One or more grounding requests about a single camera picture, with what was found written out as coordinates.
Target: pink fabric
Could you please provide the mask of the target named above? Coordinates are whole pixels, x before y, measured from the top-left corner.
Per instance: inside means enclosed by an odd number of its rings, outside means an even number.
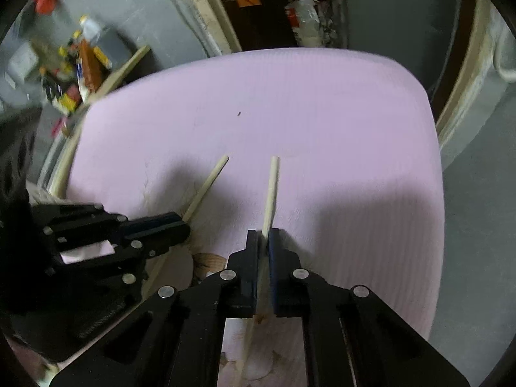
[[[409,72],[376,55],[300,48],[153,74],[91,107],[68,197],[131,218],[183,213],[224,154],[192,220],[191,252],[244,248],[246,230],[262,226],[278,155],[274,226],[303,265],[331,284],[368,285],[428,337],[443,190],[427,95]]]

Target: wooden stick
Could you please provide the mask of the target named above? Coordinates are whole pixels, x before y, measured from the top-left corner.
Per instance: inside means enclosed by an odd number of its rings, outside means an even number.
[[[107,79],[101,84],[96,93],[90,95],[86,103],[82,103],[75,111],[76,117],[86,113],[88,107],[97,100],[111,93],[122,83],[133,68],[140,62],[140,60],[150,51],[151,47],[145,45],[141,47],[136,53],[127,61],[120,69],[109,74]],[[81,137],[83,129],[84,116],[79,118],[76,127],[73,129],[72,136],[65,143],[59,158],[54,165],[54,170],[51,173],[50,180],[47,184],[47,191],[53,196],[65,198],[66,187],[68,186],[68,178],[70,177],[70,170],[72,168],[75,150]]]
[[[208,189],[210,189],[210,187],[212,186],[213,182],[215,181],[217,176],[220,174],[220,172],[223,170],[223,168],[226,165],[226,163],[228,162],[228,160],[229,160],[228,156],[223,156],[219,160],[219,162],[217,163],[215,168],[212,170],[212,172],[210,173],[210,175],[208,176],[206,181],[203,183],[203,185],[199,189],[199,192],[197,192],[197,194],[195,195],[192,203],[190,204],[190,206],[186,210],[185,214],[183,215],[183,221],[184,222],[187,223],[188,221],[190,221],[190,218],[192,218],[192,215],[194,215],[195,210],[197,209],[197,207],[201,203],[204,195],[206,194]]]
[[[270,160],[269,171],[269,188],[267,190],[267,201],[265,202],[265,213],[263,215],[262,226],[262,250],[267,248],[269,240],[270,228],[273,224],[274,210],[276,204],[276,195],[278,193],[278,171],[280,159],[278,156],[273,156]]]
[[[262,226],[262,237],[260,245],[260,261],[258,263],[258,287],[256,293],[256,314],[267,316],[273,313],[271,307],[272,296],[268,292],[270,289],[269,285],[269,257],[266,253],[267,243],[269,240],[269,232],[273,225],[276,195],[278,193],[278,177],[279,177],[279,163],[280,159],[277,156],[273,156],[270,161],[269,171],[269,187],[267,189],[267,200],[265,201],[265,212],[263,216]],[[245,329],[243,337],[243,354],[242,359],[237,360],[235,363],[237,371],[237,380],[242,383],[244,377],[244,370],[246,368],[246,362],[249,358],[249,352],[252,344],[252,337],[254,333],[254,319],[250,320]],[[258,379],[265,377],[272,370],[273,351],[270,350],[270,361],[264,361],[270,363],[271,366],[262,366],[260,373],[255,374],[252,379]]]
[[[189,222],[192,216],[195,213],[195,210],[201,203],[203,197],[207,193],[208,189],[213,185],[213,182],[217,178],[217,176],[220,174],[226,163],[228,162],[229,157],[223,156],[215,168],[213,168],[212,172],[206,179],[206,181],[203,183],[201,188],[199,189],[199,192],[197,192],[192,200],[192,203],[190,203],[190,206],[187,208],[186,212],[183,215],[183,221]],[[152,287],[152,284],[154,284],[154,281],[156,280],[158,274],[161,272],[164,262],[167,259],[167,256],[169,255],[169,252],[162,254],[160,257],[156,258],[156,264],[154,265],[154,268],[151,271],[151,275],[149,275],[149,279],[145,282],[145,285],[142,287],[142,297],[143,299],[146,299],[148,297],[149,291]]]

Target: gray floor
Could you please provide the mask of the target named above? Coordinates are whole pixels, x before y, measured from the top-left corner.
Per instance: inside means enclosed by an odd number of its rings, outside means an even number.
[[[36,183],[38,181],[38,176],[43,167],[43,163],[45,163],[46,155],[54,140],[52,137],[52,128],[56,125],[60,117],[61,113],[52,105],[46,104],[43,106],[38,129],[35,133],[35,149],[32,162],[27,172],[27,180],[29,182]]]
[[[516,333],[516,86],[444,172],[445,257],[430,342],[478,386]]]

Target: plastic bottle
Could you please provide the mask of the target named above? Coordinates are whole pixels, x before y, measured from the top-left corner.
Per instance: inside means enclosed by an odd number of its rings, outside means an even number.
[[[315,9],[317,0],[295,0],[285,6],[286,15],[299,46],[324,46],[321,22]]]
[[[93,48],[99,61],[110,71],[120,68],[131,58],[131,51],[115,29],[87,15],[81,17],[81,27],[83,38]]]

